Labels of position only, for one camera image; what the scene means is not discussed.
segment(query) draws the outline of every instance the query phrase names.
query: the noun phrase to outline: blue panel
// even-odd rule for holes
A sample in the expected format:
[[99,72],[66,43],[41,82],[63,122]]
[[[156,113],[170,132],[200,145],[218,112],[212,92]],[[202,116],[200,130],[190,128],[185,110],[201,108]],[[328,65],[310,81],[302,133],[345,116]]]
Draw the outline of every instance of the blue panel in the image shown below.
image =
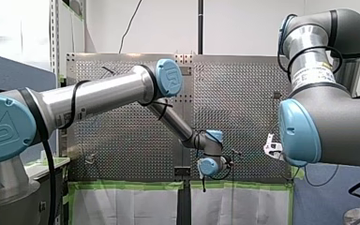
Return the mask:
[[0,161],[18,156],[34,140],[37,125],[19,101],[0,96]]
[[212,141],[219,141],[219,142],[223,142],[223,132],[221,130],[216,130],[216,129],[207,129],[206,130],[207,133],[207,138],[212,140]]
[[[335,168],[336,165],[310,164],[308,179],[313,184],[321,184]],[[358,182],[360,167],[351,166],[340,166],[333,180],[323,187],[310,186],[306,179],[295,179],[293,225],[343,225],[344,213],[360,207],[360,199],[348,193]]]
[[321,141],[318,130],[307,110],[295,99],[279,105],[279,133],[283,152],[294,166],[321,159]]
[[213,176],[218,173],[218,164],[210,157],[202,158],[200,170],[203,175]]
[[[29,87],[35,91],[47,91],[56,88],[57,78],[50,71],[30,67],[6,58],[0,57],[0,89],[12,90]],[[56,152],[56,133],[54,131],[49,143],[52,152]],[[41,143],[27,148],[22,154],[22,162],[28,163],[40,158],[40,151],[43,150]]]
[[164,97],[173,97],[180,92],[183,75],[172,59],[161,59],[157,62],[157,86]]

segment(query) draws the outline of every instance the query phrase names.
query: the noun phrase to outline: perforated metal panel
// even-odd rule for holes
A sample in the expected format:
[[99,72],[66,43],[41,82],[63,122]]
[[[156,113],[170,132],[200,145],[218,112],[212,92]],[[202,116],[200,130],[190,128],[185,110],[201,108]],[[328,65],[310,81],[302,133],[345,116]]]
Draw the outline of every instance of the perforated metal panel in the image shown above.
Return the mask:
[[[173,55],[68,56],[71,83],[128,72]],[[71,180],[173,180],[173,135],[147,109],[133,103],[77,123],[68,132]]]
[[[279,100],[273,100],[273,92],[286,97],[288,91],[277,59],[196,55],[193,66],[195,127],[222,130],[224,155],[231,156],[232,150],[242,153],[234,159],[234,179],[283,182],[281,175],[289,176],[289,168],[263,152],[277,121]],[[197,178],[193,158],[192,174]]]
[[[69,83],[125,73],[134,65],[160,58],[178,60],[184,75],[182,92],[172,99],[174,109],[194,128],[224,132],[224,154],[236,157],[235,180],[283,183],[289,168],[263,153],[267,134],[277,121],[278,100],[286,96],[286,75],[275,57],[69,54]],[[113,179],[172,181],[173,166],[192,167],[198,178],[195,151],[183,148],[156,117],[139,104],[106,112],[74,125],[68,131],[68,155],[73,158],[71,180]]]

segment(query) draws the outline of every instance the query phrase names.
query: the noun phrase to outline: robot arm segment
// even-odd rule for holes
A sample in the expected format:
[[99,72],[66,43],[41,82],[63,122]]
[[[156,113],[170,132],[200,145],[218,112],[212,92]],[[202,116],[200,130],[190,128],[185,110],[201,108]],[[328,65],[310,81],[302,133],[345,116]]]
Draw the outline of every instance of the robot arm segment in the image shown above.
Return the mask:
[[[307,15],[302,17],[292,17],[284,34],[283,48],[279,51],[284,53],[288,58],[292,58],[289,45],[297,45],[292,43],[295,40],[296,34],[306,33],[307,29],[321,30],[322,45],[337,49],[343,58],[342,67],[335,74],[336,82],[345,86],[354,97],[356,95],[356,86],[360,74],[360,14],[349,9],[331,10],[314,15]],[[304,43],[304,48],[316,46],[316,43]],[[323,49],[316,49],[314,51],[323,52]],[[334,57],[335,68],[339,64],[338,55],[332,52]]]
[[[332,44],[346,60],[360,58],[360,15],[346,9],[335,12],[336,29],[333,11],[293,18],[283,44],[286,56],[292,59],[306,48]],[[306,162],[360,166],[360,99],[352,98],[354,87],[338,84],[324,49],[299,54],[291,77],[292,92],[279,106],[285,159],[296,166]]]
[[[135,101],[151,104],[158,98],[177,94],[183,81],[181,71],[174,61],[163,61],[150,67],[135,66],[127,74],[42,93],[28,88],[1,93],[0,162],[47,140],[55,129],[73,121]],[[170,73],[162,72],[166,68]],[[44,140],[39,138],[41,130]]]
[[179,138],[183,146],[203,150],[204,158],[199,161],[202,175],[213,176],[219,173],[228,163],[222,157],[222,132],[219,130],[197,132],[165,104],[163,99],[159,99],[147,108]]

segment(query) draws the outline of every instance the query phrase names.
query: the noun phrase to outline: metal pole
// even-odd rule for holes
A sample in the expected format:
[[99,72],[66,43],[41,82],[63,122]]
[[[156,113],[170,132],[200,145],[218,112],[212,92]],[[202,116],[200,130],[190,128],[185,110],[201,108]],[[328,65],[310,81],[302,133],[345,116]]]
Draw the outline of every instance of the metal pole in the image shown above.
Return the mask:
[[[74,85],[38,93],[33,91],[45,118],[49,133],[68,122]],[[154,84],[149,72],[135,66],[128,74],[86,82],[77,90],[74,121],[80,121],[111,109],[154,97]]]
[[203,0],[198,0],[198,54],[203,54]]

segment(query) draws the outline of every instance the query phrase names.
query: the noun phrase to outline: metal stand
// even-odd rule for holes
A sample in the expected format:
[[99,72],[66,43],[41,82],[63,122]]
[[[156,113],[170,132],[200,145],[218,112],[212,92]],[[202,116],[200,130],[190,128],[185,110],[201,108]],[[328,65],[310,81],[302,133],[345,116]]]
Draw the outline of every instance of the metal stand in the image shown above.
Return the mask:
[[203,54],[203,0],[198,0],[198,54]]
[[178,192],[176,224],[191,224],[191,184],[189,183],[189,179],[184,181],[183,189],[179,189]]
[[40,214],[46,209],[41,201],[39,183],[33,181],[26,194],[11,201],[0,204],[0,225],[38,225]]

